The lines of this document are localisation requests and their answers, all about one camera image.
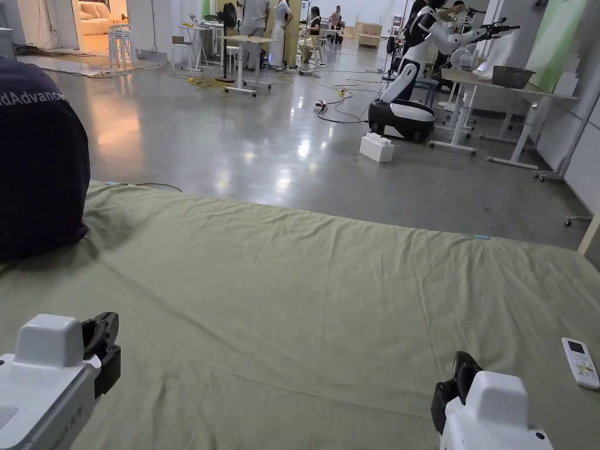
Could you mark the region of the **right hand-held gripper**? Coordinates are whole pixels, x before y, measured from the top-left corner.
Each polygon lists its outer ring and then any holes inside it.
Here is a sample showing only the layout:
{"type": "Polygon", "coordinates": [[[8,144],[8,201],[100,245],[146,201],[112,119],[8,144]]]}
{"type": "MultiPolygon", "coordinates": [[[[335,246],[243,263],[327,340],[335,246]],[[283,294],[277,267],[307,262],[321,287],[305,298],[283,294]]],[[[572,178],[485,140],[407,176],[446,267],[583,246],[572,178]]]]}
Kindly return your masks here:
{"type": "Polygon", "coordinates": [[[552,449],[547,433],[530,423],[521,378],[482,371],[457,351],[453,379],[437,383],[431,416],[440,449],[552,449]]]}

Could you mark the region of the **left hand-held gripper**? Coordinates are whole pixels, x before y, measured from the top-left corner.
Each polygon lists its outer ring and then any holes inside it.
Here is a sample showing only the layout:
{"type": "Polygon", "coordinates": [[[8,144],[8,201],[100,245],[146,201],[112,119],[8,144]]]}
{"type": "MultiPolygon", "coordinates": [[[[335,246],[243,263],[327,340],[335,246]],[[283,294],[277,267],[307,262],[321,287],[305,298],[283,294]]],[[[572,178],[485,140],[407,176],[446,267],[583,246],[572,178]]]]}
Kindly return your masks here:
{"type": "Polygon", "coordinates": [[[70,449],[121,376],[119,315],[40,314],[1,357],[1,448],[70,449]]]}

